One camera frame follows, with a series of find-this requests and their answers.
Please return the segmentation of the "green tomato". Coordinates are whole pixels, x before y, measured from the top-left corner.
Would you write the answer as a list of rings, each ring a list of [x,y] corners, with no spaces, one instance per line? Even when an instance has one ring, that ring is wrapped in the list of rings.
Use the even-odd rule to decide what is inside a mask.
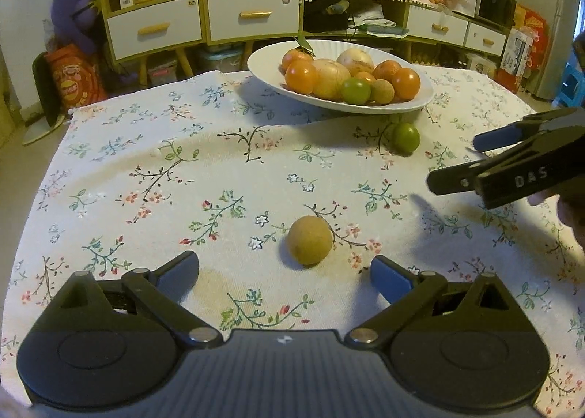
[[[371,85],[361,78],[351,77],[343,82],[341,97],[347,104],[364,106],[370,101]]]
[[[400,123],[394,128],[392,143],[401,155],[412,155],[420,145],[418,129],[411,123]]]

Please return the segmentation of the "yellow-green tomato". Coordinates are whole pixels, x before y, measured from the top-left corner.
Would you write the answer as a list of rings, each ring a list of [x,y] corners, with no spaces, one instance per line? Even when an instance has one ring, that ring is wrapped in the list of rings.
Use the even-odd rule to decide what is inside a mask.
[[[392,77],[392,84],[397,98],[410,101],[418,95],[420,78],[416,71],[408,67],[398,69]]]

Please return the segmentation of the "brown kiwi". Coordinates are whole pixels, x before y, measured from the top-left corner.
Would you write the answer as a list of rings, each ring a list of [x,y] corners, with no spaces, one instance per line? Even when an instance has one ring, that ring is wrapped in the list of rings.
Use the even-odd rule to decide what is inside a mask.
[[[333,246],[328,224],[315,216],[296,220],[287,233],[287,250],[304,267],[312,267],[324,260]]]
[[[394,101],[396,92],[393,84],[385,79],[376,79],[370,83],[370,101],[376,105],[388,105]]]

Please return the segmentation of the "pale yellow melon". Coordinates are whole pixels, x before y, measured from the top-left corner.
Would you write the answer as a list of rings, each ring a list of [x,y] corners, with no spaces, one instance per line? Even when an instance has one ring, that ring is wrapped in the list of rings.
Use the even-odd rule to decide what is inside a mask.
[[[336,61],[346,67],[352,76],[360,72],[372,74],[375,69],[370,54],[364,52],[363,49],[345,49],[337,56]]]

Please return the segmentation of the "large tan pomelo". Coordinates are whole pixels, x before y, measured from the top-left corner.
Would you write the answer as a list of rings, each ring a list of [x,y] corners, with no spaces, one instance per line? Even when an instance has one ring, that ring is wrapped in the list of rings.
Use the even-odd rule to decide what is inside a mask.
[[[340,102],[341,87],[351,77],[350,72],[342,64],[334,60],[319,59],[313,62],[317,72],[317,81],[312,95],[319,99]]]

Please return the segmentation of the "large orange tomato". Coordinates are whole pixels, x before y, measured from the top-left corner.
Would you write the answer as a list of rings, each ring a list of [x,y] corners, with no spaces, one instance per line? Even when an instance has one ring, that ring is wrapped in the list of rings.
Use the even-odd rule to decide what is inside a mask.
[[[293,61],[284,74],[287,88],[299,94],[312,94],[316,81],[316,68],[313,62],[308,60]]]

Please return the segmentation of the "leafy orange tangerine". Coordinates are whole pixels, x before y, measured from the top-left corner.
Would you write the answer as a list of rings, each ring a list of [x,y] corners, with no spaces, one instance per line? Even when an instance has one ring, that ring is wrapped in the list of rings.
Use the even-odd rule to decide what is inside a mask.
[[[297,45],[289,49],[282,57],[280,61],[280,71],[285,73],[288,67],[298,60],[303,61],[313,61],[314,60],[314,51],[312,46],[308,43],[308,41],[303,37],[298,37],[295,39]]]

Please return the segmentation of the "hand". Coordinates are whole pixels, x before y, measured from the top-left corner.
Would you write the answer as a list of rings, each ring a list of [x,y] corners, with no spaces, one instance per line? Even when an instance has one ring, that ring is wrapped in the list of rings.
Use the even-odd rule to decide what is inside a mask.
[[[572,230],[576,242],[584,248],[584,192],[585,180],[579,176],[528,196],[528,203],[535,206],[547,198],[557,196],[557,216],[560,222]]]

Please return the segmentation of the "blue plastic stool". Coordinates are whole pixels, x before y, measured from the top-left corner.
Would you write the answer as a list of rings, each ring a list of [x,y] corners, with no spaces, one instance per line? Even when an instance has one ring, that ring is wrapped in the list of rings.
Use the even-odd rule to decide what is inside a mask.
[[[583,72],[567,63],[564,67],[561,84],[552,102],[555,108],[583,107],[585,97],[585,80]]]

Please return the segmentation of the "black microwave oven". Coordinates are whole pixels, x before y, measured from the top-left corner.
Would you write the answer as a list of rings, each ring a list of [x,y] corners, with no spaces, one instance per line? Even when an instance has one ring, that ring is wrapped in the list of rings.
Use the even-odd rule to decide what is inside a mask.
[[[475,17],[492,25],[511,29],[516,0],[476,0]]]

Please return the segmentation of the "floral tablecloth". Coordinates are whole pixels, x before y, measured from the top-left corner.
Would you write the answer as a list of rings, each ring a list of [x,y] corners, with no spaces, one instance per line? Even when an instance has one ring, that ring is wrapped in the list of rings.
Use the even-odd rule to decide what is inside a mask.
[[[385,305],[367,277],[381,254],[451,280],[497,274],[550,352],[537,408],[582,412],[584,253],[555,202],[490,210],[473,193],[439,197],[425,183],[472,161],[476,134],[531,108],[473,71],[426,75],[434,93],[407,115],[420,134],[409,157],[390,149],[396,117],[339,116],[244,73],[212,71],[76,110],[15,255],[3,387],[25,398],[17,352],[74,271],[109,279],[192,250],[200,276],[184,303],[219,330],[345,332]],[[286,244],[304,216],[333,236],[312,267]]]

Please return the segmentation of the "long low tv cabinet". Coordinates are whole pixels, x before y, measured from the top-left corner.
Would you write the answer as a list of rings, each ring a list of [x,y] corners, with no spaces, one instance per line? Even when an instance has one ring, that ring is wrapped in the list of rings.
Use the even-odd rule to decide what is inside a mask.
[[[359,28],[358,17],[370,9],[393,22],[389,29],[375,26],[373,32]],[[397,51],[407,57],[415,44],[500,57],[510,30],[452,13],[429,2],[411,0],[303,0],[302,29],[308,36],[356,39],[392,39]]]

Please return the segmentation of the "orange printed bag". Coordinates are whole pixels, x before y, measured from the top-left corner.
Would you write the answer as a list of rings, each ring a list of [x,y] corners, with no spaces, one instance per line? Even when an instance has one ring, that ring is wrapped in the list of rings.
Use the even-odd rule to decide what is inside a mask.
[[[64,108],[79,108],[107,98],[96,56],[69,44],[45,55]]]

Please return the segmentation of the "purple plush toy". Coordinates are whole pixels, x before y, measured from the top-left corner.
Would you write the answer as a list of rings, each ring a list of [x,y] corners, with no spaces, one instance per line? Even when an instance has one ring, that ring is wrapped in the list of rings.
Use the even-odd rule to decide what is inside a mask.
[[[53,0],[50,6],[57,40],[64,45],[74,44],[86,54],[95,53],[95,43],[87,32],[97,16],[95,0]]]

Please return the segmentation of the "left white drawer cabinet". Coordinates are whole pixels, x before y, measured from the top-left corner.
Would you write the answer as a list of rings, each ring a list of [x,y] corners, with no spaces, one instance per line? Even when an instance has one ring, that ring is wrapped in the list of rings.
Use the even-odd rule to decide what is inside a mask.
[[[113,63],[138,66],[139,84],[149,82],[148,57],[169,50],[193,76],[186,50],[205,41],[202,0],[100,0]]]

